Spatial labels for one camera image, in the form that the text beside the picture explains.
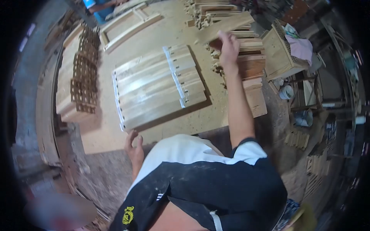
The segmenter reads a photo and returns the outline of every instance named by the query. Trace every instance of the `yellow logo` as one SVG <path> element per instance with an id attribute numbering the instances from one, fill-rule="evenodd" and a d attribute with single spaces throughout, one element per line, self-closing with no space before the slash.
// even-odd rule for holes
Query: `yellow logo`
<path id="1" fill-rule="evenodd" d="M 122 217 L 123 224 L 125 225 L 130 224 L 130 222 L 133 220 L 134 218 L 134 213 L 132 212 L 133 210 L 134 210 L 133 206 L 125 208 L 125 213 L 123 214 Z"/>

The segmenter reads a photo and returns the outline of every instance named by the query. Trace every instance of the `person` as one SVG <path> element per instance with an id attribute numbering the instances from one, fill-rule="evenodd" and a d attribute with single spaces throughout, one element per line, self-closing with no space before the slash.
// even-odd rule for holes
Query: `person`
<path id="1" fill-rule="evenodd" d="M 239 42 L 219 31 L 220 63 L 228 87 L 232 158 L 208 140 L 175 135 L 144 159 L 143 138 L 131 131 L 125 152 L 133 183 L 111 231 L 272 230 L 284 212 L 285 186 L 255 139 L 237 58 Z"/>
<path id="2" fill-rule="evenodd" d="M 105 17 L 113 13 L 114 7 L 128 0 L 83 0 L 86 8 L 94 14 L 99 24 L 105 23 Z"/>

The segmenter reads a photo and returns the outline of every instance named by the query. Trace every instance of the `pink cloth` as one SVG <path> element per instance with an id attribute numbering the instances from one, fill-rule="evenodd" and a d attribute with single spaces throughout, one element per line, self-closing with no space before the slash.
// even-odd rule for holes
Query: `pink cloth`
<path id="1" fill-rule="evenodd" d="M 308 39 L 293 38 L 285 35 L 286 40 L 290 44 L 290 53 L 292 56 L 307 60 L 308 64 L 312 65 L 312 44 Z"/>

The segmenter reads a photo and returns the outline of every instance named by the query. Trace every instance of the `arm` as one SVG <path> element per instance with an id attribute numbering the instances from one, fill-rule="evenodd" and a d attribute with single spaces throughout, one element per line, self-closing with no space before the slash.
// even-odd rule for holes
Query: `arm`
<path id="1" fill-rule="evenodd" d="M 132 142 L 138 136 L 138 132 L 132 130 L 126 137 L 125 152 L 132 163 L 132 181 L 134 182 L 139 174 L 142 163 L 144 162 L 144 151 L 142 149 L 142 136 L 139 136 L 136 147 L 132 146 Z"/>
<path id="2" fill-rule="evenodd" d="M 222 41 L 220 63 L 225 73 L 229 96 L 230 140 L 232 147 L 235 148 L 243 139 L 255 137 L 254 119 L 237 64 L 240 43 L 234 35 L 221 31 L 219 31 L 219 38 Z"/>
<path id="3" fill-rule="evenodd" d="M 118 4 L 127 2 L 127 0 L 110 0 L 106 3 L 103 4 L 95 4 L 92 7 L 90 7 L 88 10 L 90 11 L 91 14 L 104 10 L 105 8 L 111 7 L 111 6 L 117 6 Z"/>

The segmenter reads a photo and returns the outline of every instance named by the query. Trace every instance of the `person in blue shirt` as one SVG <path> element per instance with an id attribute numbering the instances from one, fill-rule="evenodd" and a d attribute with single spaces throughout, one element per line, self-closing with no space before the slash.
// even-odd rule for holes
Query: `person in blue shirt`
<path id="1" fill-rule="evenodd" d="M 128 0 L 83 0 L 86 8 L 94 14 L 99 24 L 105 23 L 105 17 L 113 13 L 114 7 Z"/>

